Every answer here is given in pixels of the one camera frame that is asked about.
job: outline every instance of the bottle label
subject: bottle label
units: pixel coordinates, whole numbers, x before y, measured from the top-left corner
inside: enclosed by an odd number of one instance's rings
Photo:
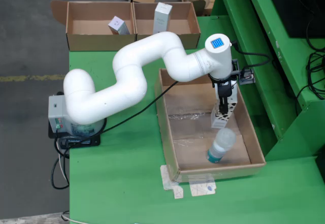
[[[207,153],[207,159],[212,162],[212,163],[218,163],[220,160],[221,160],[222,157],[214,157],[210,151],[208,150],[208,153]]]

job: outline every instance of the yellow floor line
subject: yellow floor line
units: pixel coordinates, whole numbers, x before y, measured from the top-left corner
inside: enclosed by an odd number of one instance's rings
[[[27,80],[46,81],[46,80],[63,80],[65,74],[55,75],[32,75],[32,76],[0,76],[0,82],[23,82]]]

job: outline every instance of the black monitor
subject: black monitor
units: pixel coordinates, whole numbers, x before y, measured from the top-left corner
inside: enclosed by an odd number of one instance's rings
[[[272,0],[292,38],[325,38],[325,0]]]

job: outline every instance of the plastic wrap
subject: plastic wrap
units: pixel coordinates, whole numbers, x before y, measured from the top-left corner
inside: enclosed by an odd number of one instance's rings
[[[168,115],[169,120],[184,120],[184,119],[189,119],[189,120],[197,120],[200,117],[205,116],[206,114],[210,113],[196,113],[196,114],[182,114],[182,115]]]

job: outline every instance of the open cardboard box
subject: open cardboard box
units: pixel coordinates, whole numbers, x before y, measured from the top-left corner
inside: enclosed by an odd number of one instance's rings
[[[176,33],[185,49],[195,49],[200,38],[200,27],[191,2],[166,3],[172,5],[168,31]],[[152,35],[154,11],[157,3],[133,3],[137,40]]]
[[[155,84],[158,96],[175,81],[160,69]],[[217,164],[207,160],[218,129],[211,128],[215,91],[208,76],[178,83],[156,102],[161,140],[169,177],[189,182],[243,177],[256,174],[265,164],[253,124],[238,89],[238,103],[227,126],[236,143]]]
[[[52,1],[54,18],[66,25],[71,51],[116,51],[136,40],[133,6],[130,2]],[[114,35],[108,23],[121,18],[130,35]]]

